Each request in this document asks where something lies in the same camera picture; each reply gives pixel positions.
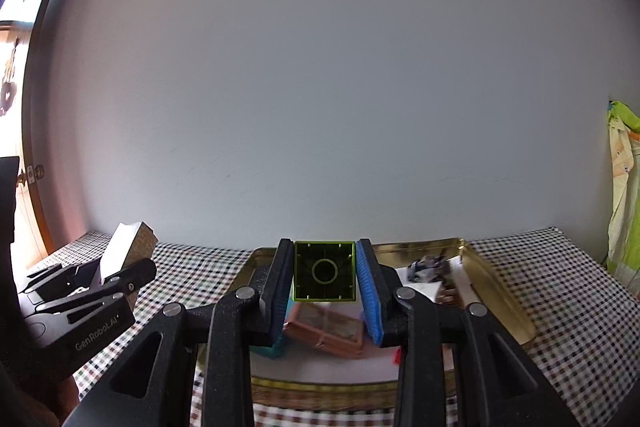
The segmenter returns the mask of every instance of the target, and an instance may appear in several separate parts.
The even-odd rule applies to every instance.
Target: white wall
[[[53,0],[36,156],[58,243],[468,239],[606,251],[640,0]]]

